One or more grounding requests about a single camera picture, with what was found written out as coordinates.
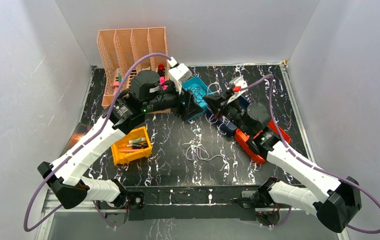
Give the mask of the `orange plastic tray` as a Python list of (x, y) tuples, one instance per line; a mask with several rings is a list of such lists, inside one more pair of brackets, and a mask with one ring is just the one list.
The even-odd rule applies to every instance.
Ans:
[(266, 162), (268, 152), (272, 151), (273, 146), (281, 141), (278, 130), (272, 120), (270, 120), (267, 127), (253, 137), (237, 129), (234, 139), (258, 165)]

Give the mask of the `teal plastic tray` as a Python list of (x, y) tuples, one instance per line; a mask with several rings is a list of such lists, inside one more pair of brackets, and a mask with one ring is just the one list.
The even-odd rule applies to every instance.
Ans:
[(208, 89), (208, 86), (197, 76), (187, 80), (182, 84), (184, 90), (192, 91), (194, 95), (194, 100), (203, 108), (201, 113), (205, 113), (207, 110), (207, 104), (203, 100), (203, 96), (211, 93), (212, 91)]

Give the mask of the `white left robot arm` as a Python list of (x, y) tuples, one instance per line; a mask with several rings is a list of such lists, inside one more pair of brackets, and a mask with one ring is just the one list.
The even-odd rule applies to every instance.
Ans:
[(83, 177), (87, 169), (109, 147), (142, 124), (147, 113), (170, 109), (186, 121), (202, 112), (193, 93), (182, 89), (182, 84), (191, 78), (191, 71), (170, 69), (168, 75), (164, 89), (157, 72), (140, 71), (84, 137), (55, 161), (38, 166), (62, 207), (71, 209), (83, 201), (105, 201), (115, 208), (125, 206), (128, 191), (118, 180)]

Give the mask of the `yellow plastic parts bin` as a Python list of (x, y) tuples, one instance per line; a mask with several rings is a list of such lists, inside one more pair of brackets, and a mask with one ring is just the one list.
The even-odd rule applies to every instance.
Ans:
[(129, 164), (131, 161), (152, 155), (152, 144), (145, 126), (133, 129), (123, 139), (111, 146), (113, 164)]

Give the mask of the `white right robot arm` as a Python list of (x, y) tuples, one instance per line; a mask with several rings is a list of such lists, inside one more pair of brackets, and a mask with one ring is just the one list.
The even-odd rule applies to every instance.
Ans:
[(262, 159), (279, 166), (303, 185), (297, 187), (276, 178), (269, 178), (256, 193), (246, 198), (248, 204), (272, 207), (289, 205), (305, 210), (329, 230), (341, 233), (362, 207), (359, 190), (335, 177), (314, 170), (290, 152), (285, 139), (280, 139), (269, 110), (258, 102), (247, 107), (237, 100), (228, 102), (219, 95), (206, 95), (203, 100), (215, 117), (225, 117), (249, 138), (248, 149)]

